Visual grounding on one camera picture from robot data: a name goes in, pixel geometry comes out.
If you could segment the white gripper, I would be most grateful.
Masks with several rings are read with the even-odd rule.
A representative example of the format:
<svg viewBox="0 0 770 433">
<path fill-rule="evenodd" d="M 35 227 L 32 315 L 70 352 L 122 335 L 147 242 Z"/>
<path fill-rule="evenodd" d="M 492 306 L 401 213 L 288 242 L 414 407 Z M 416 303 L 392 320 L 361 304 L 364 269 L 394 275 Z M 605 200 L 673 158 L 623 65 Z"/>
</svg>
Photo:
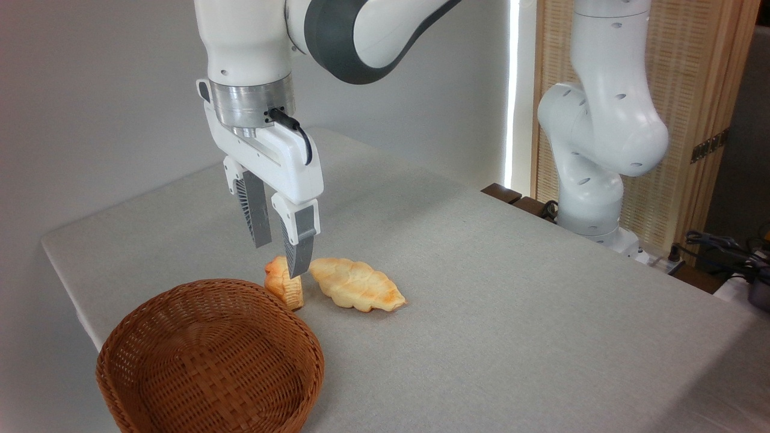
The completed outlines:
<svg viewBox="0 0 770 433">
<path fill-rule="evenodd" d="M 252 137 L 238 135 L 217 119 L 209 82 L 196 83 L 200 96 L 209 97 L 203 106 L 210 132 L 227 155 L 223 165 L 229 192 L 238 199 L 254 246 L 272 241 L 266 183 L 277 191 L 271 202 L 282 225 L 289 276 L 299 277 L 310 267 L 314 238 L 320 233 L 316 198 L 324 192 L 324 176 L 316 143 L 280 124 L 258 128 Z"/>
</svg>

